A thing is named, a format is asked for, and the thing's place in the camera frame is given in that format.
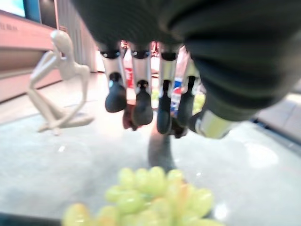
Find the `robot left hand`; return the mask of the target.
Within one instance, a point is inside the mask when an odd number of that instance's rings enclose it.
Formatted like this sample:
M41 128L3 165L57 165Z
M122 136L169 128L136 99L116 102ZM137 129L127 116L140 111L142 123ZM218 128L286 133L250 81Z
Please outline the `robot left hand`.
M190 129L220 139L301 77L298 0L74 0L101 49L183 44L207 91Z

